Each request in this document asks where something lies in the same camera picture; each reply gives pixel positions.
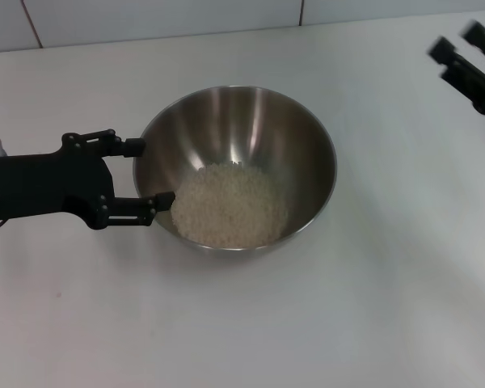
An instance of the white table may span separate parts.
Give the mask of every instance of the white table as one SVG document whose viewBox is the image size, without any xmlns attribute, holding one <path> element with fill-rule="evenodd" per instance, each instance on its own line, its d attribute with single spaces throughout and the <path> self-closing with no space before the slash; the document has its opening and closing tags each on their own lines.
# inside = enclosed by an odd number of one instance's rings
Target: white table
<svg viewBox="0 0 485 388">
<path fill-rule="evenodd" d="M 252 261 L 157 226 L 0 230 L 0 387 L 485 388 L 485 117 L 425 52 L 485 12 L 0 53 L 0 137 L 137 137 L 208 86 L 305 104 L 339 162 L 322 216 Z M 117 194 L 132 165 L 108 161 Z"/>
</svg>

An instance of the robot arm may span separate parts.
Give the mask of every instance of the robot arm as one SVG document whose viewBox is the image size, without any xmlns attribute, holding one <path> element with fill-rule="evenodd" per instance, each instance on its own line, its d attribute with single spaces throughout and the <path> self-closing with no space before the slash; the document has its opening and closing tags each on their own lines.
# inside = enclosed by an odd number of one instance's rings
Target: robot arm
<svg viewBox="0 0 485 388">
<path fill-rule="evenodd" d="M 156 212 L 168 210 L 175 195 L 118 198 L 105 156 L 141 156 L 142 139 L 122 141 L 109 129 L 63 135 L 52 154 L 6 156 L 0 143 L 0 220 L 66 212 L 90 228 L 149 226 Z"/>
<path fill-rule="evenodd" d="M 485 55 L 484 26 L 478 22 L 472 23 L 463 38 Z M 485 74 L 458 55 L 455 47 L 444 37 L 435 43 L 429 55 L 440 65 L 446 66 L 441 77 L 467 97 L 479 113 L 485 115 Z"/>
</svg>

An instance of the bowl rim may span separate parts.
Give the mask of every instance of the bowl rim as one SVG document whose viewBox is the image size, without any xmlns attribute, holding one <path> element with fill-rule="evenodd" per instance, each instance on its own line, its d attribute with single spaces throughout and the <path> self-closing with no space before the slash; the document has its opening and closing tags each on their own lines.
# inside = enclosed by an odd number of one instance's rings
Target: bowl rim
<svg viewBox="0 0 485 388">
<path fill-rule="evenodd" d="M 318 123 L 318 125 L 323 129 L 323 134 L 325 135 L 326 139 L 328 140 L 329 146 L 331 147 L 331 150 L 332 150 L 332 154 L 334 155 L 334 179 L 333 179 L 333 182 L 332 182 L 331 190 L 329 191 L 329 194 L 327 195 L 327 198 L 325 199 L 325 202 L 323 203 L 323 205 L 319 209 L 319 211 L 302 228 L 300 228 L 298 230 L 295 230 L 294 232 L 292 232 L 291 234 L 288 234 L 287 236 L 284 236 L 284 237 L 279 238 L 278 240 L 272 242 L 271 244 L 263 245 L 263 246 L 260 246 L 260 247 L 251 247 L 251 248 L 218 248 L 218 247 L 209 247 L 208 245 L 200 244 L 199 242 L 193 241 L 193 240 L 191 240 L 189 238 L 186 238 L 186 237 L 184 237 L 184 236 L 182 236 L 180 234 L 174 234 L 174 233 L 170 232 L 165 226 L 163 226 L 162 224 L 160 224 L 160 222 L 158 222 L 158 220 L 156 219 L 156 217 L 154 218 L 154 220 L 156 221 L 156 223 L 158 224 L 158 226 L 160 228 L 164 229 L 166 231 L 166 233 L 168 233 L 169 235 L 171 235 L 171 236 L 173 236 L 175 238 L 181 239 L 184 242 L 186 242 L 187 244 L 191 244 L 191 245 L 193 245 L 195 247 L 203 248 L 206 251 L 233 251 L 233 252 L 239 252 L 239 251 L 244 251 L 244 252 L 262 251 L 262 250 L 265 250 L 265 249 L 267 249 L 269 247 L 278 246 L 278 245 L 284 243 L 285 241 L 293 238 L 297 234 L 301 233 L 305 228 L 307 228 L 307 226 L 311 225 L 320 216 L 320 214 L 326 208 L 327 203 L 331 199 L 332 193 L 334 192 L 334 189 L 335 189 L 335 186 L 336 186 L 336 180 L 338 178 L 338 158 L 336 157 L 336 150 L 335 150 L 335 147 L 334 147 L 334 143 L 332 142 L 331 136 L 329 135 L 329 132 L 327 131 L 327 129 L 325 128 L 325 126 L 322 124 L 322 122 L 318 119 L 318 117 L 316 117 L 313 114 L 313 112 L 311 112 L 303 104 L 299 103 L 297 100 L 295 100 L 295 99 L 293 99 L 291 97 L 288 97 L 287 95 L 284 95 L 284 94 L 282 94 L 282 93 L 280 93 L 278 91 L 272 91 L 271 89 L 267 89 L 267 88 L 261 87 L 261 86 L 222 85 L 222 86 L 206 87 L 205 89 L 201 89 L 201 90 L 198 90 L 198 91 L 194 91 L 194 92 L 192 92 L 192 93 L 190 93 L 188 95 L 185 95 L 184 97 L 181 97 L 180 99 L 177 99 L 176 101 L 174 101 L 173 103 L 170 103 L 164 109 L 162 109 L 151 120 L 151 122 L 148 123 L 148 125 L 145 127 L 144 132 L 142 133 L 142 135 L 140 136 L 140 138 L 144 138 L 145 134 L 150 130 L 150 128 L 152 127 L 153 123 L 157 119 L 159 119 L 160 116 L 163 115 L 163 113 L 165 113 L 168 109 L 172 108 L 176 104 L 182 102 L 185 99 L 188 99 L 189 97 L 193 97 L 194 95 L 198 95 L 200 93 L 204 93 L 204 92 L 209 91 L 209 90 L 212 90 L 212 89 L 225 89 L 225 88 L 254 89 L 254 90 L 257 90 L 257 91 L 266 91 L 266 92 L 274 93 L 274 94 L 277 94 L 277 95 L 281 95 L 282 97 L 285 97 L 286 99 L 290 100 L 292 103 L 296 104 L 298 107 L 303 108 L 306 111 L 306 113 L 308 113 L 314 119 L 314 121 Z M 133 182 L 135 184 L 135 188 L 137 190 L 137 194 L 141 198 L 140 189 L 139 189 L 138 183 L 137 183 L 137 176 L 136 176 L 136 173 L 135 173 L 136 170 L 137 170 L 137 161 L 138 161 L 138 159 L 139 158 L 133 158 Z"/>
</svg>

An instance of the rice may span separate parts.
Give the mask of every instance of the rice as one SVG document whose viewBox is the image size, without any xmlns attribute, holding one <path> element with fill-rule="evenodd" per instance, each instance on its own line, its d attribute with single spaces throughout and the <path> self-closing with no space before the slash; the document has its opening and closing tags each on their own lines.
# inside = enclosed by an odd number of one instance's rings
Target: rice
<svg viewBox="0 0 485 388">
<path fill-rule="evenodd" d="M 176 192 L 172 221 L 179 233 L 207 247 L 261 247 L 287 222 L 281 191 L 256 167 L 212 164 L 188 176 Z"/>
</svg>

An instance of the uncooked rice grain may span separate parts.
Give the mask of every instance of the uncooked rice grain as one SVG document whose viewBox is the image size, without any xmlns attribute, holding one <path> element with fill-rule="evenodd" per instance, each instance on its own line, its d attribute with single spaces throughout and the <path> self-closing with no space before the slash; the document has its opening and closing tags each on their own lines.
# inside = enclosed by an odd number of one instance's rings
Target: uncooked rice grain
<svg viewBox="0 0 485 388">
<path fill-rule="evenodd" d="M 172 221 L 179 233 L 207 247 L 261 247 L 287 222 L 281 191 L 257 167 L 212 164 L 189 175 L 176 192 Z"/>
</svg>

